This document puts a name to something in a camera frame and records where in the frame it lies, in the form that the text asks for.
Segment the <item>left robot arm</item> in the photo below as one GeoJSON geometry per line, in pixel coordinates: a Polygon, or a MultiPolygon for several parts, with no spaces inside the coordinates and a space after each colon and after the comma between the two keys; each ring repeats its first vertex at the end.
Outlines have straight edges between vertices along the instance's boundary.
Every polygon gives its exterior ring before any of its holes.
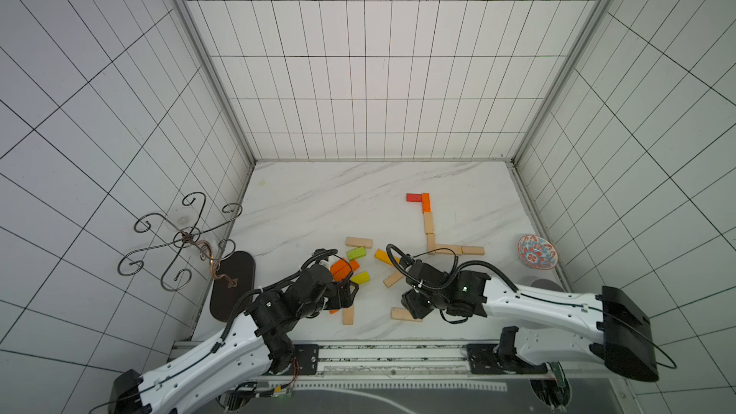
{"type": "Polygon", "coordinates": [[[313,264],[263,289],[245,294],[223,330],[156,369],[134,370],[115,379],[110,401],[92,408],[109,413],[193,413],[216,396],[292,364],[289,332],[302,319],[353,306],[360,286],[337,281],[323,264],[313,264]]]}

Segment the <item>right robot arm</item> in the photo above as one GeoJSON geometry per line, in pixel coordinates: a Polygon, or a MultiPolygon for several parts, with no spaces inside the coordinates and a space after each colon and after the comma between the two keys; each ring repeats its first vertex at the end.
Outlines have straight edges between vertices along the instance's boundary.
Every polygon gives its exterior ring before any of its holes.
{"type": "Polygon", "coordinates": [[[507,320],[494,347],[500,373],[538,374],[554,362],[604,365],[642,383],[659,380],[650,318],[617,287],[568,293],[510,286],[498,275],[462,270],[455,278],[421,266],[402,306],[415,319],[431,312],[463,324],[474,316],[507,320]]]}

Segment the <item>natural wood block bottom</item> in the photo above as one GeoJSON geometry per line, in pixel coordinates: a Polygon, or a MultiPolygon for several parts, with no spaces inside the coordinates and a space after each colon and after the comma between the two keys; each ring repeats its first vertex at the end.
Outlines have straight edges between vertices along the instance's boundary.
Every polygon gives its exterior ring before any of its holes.
{"type": "Polygon", "coordinates": [[[403,308],[392,308],[390,317],[392,320],[406,321],[406,322],[422,322],[422,318],[414,318],[412,314],[403,308]]]}

